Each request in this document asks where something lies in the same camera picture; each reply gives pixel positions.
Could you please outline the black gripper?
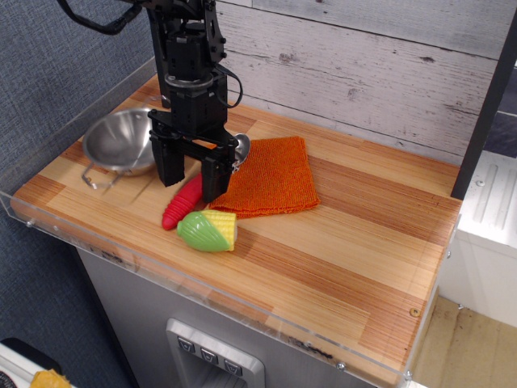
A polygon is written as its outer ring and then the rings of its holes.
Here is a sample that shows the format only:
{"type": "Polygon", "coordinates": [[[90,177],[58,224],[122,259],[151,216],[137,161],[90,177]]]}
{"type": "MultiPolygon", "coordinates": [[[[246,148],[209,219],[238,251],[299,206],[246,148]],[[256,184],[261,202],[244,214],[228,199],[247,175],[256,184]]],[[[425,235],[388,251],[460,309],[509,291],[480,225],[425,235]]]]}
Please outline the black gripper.
{"type": "Polygon", "coordinates": [[[211,203],[228,190],[237,139],[225,129],[228,78],[207,76],[194,82],[166,82],[168,111],[152,109],[150,140],[158,175],[165,187],[185,178],[185,157],[202,162],[202,197],[211,203]]]}

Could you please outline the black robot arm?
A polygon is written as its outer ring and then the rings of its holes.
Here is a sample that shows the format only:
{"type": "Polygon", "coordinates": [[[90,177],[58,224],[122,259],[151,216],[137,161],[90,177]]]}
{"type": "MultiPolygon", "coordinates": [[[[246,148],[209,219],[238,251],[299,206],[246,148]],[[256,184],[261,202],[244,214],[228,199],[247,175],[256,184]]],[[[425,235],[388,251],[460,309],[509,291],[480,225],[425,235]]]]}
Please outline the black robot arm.
{"type": "Polygon", "coordinates": [[[146,9],[152,30],[160,90],[169,111],[152,110],[150,140],[162,183],[185,177],[184,162],[201,162],[202,196],[210,203],[226,193],[236,162],[237,140],[225,129],[228,79],[220,64],[225,38],[214,1],[134,1],[118,22],[124,26],[146,9]]]}

